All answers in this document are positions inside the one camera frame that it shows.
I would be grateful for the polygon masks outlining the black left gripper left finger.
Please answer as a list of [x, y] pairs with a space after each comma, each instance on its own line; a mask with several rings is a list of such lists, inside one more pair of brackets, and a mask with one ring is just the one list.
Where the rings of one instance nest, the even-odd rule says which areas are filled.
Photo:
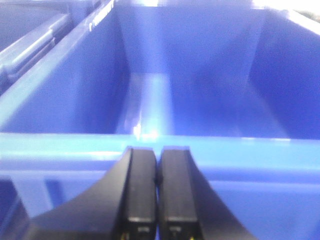
[[127, 148], [90, 188], [33, 217], [25, 240], [154, 240], [157, 231], [156, 156]]

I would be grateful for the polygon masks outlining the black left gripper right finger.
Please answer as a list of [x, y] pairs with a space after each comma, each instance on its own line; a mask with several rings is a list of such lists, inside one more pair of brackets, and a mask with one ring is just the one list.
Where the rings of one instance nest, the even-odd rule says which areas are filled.
[[161, 240], [255, 240], [198, 169], [187, 148], [166, 147], [158, 165]]

